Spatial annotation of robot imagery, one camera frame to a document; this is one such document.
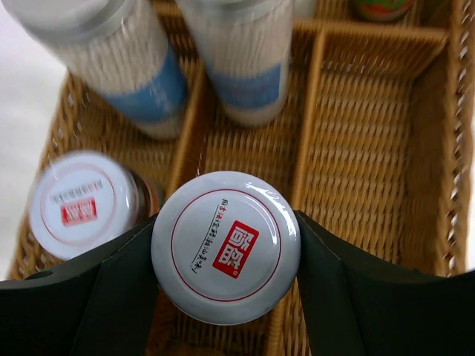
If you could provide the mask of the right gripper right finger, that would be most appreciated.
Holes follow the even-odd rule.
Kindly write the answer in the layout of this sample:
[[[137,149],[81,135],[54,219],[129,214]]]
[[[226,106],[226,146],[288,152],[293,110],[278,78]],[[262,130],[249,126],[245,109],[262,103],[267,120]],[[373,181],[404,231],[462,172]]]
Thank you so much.
[[[303,212],[298,287],[314,355],[472,355],[474,273],[404,268]]]

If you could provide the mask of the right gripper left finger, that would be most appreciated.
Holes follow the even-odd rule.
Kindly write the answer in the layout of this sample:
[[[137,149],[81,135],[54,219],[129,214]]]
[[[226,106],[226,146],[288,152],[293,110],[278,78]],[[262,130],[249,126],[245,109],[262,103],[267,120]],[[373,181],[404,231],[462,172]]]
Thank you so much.
[[[25,280],[1,282],[1,354],[144,355],[159,293],[154,222]]]

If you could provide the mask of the spice jar white lid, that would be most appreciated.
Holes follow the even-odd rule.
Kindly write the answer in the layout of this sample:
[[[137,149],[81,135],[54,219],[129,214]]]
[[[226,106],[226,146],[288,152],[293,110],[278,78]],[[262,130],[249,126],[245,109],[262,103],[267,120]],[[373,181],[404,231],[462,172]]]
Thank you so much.
[[[156,214],[164,190],[97,151],[72,151],[40,174],[29,206],[33,236],[69,260],[107,243]]]
[[[155,220],[151,260],[162,291],[183,313],[233,326],[271,311],[301,256],[296,216],[268,182],[215,171],[178,188]]]

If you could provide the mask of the tall blue-label shaker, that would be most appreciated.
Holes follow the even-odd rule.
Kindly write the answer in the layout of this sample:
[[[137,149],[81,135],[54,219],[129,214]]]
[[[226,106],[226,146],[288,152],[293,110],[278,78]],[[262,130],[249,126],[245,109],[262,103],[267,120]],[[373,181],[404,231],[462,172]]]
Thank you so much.
[[[144,134],[181,131],[188,85],[149,1],[4,1],[5,10]]]
[[[288,89],[292,1],[179,1],[225,114],[248,127],[271,122]]]

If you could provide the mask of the red sauce bottle yellow cap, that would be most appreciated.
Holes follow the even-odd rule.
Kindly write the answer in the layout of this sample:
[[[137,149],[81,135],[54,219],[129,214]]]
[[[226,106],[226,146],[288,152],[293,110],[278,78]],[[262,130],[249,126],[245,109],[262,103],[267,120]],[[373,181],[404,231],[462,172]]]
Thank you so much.
[[[364,20],[392,22],[403,17],[414,2],[414,0],[352,0],[349,4]]]

